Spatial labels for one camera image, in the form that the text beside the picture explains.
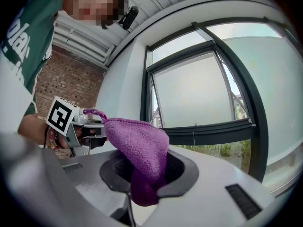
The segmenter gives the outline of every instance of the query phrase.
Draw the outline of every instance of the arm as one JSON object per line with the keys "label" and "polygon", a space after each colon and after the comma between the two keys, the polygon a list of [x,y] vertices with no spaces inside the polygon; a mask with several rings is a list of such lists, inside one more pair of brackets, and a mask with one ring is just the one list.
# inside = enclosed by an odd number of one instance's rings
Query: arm
{"label": "arm", "polygon": [[44,145],[46,127],[45,121],[36,118],[34,114],[29,114],[23,117],[18,133],[39,145]]}

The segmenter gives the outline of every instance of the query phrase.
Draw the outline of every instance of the white ceiling panel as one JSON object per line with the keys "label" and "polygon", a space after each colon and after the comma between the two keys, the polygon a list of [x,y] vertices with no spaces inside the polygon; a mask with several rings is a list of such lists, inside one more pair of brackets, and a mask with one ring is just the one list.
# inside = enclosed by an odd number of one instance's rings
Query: white ceiling panel
{"label": "white ceiling panel", "polygon": [[122,50],[122,45],[132,35],[138,34],[138,31],[142,30],[141,25],[143,23],[146,23],[152,16],[160,14],[164,9],[173,12],[173,9],[171,9],[173,5],[180,2],[185,3],[185,0],[129,0],[130,7],[137,6],[139,8],[139,14],[128,31],[125,31],[118,23],[109,26],[107,30],[103,30],[100,26],[90,26],[74,20],[65,12],[59,12],[56,25],[58,29],[57,31],[55,29],[57,35],[54,38],[54,44],[72,51],[78,56],[91,58],[91,61],[98,61],[98,58],[100,58],[98,65],[105,67],[105,64],[107,66],[108,62],[112,61],[113,56]]}

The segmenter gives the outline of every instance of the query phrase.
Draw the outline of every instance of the person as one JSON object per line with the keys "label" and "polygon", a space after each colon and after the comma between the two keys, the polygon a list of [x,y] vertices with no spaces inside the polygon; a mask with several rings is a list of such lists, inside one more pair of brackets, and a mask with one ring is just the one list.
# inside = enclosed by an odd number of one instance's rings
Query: person
{"label": "person", "polygon": [[[106,29],[123,16],[127,0],[29,0],[16,16],[1,43],[1,66],[10,66],[16,77],[33,95],[18,133],[39,145],[48,145],[48,125],[36,117],[35,88],[41,68],[51,57],[54,22],[59,10],[77,20],[92,21]],[[81,130],[76,130],[77,137]],[[59,145],[67,148],[65,137],[59,134]]]}

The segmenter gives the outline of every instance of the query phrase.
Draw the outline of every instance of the purple cloth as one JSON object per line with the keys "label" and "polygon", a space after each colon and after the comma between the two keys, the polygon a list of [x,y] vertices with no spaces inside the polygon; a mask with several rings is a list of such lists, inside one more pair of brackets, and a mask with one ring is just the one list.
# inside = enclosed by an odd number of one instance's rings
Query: purple cloth
{"label": "purple cloth", "polygon": [[86,109],[83,113],[101,117],[108,140],[134,165],[132,200],[140,206],[157,204],[157,190],[166,184],[164,173],[169,147],[166,133],[147,122],[107,119],[103,112],[95,109]]}

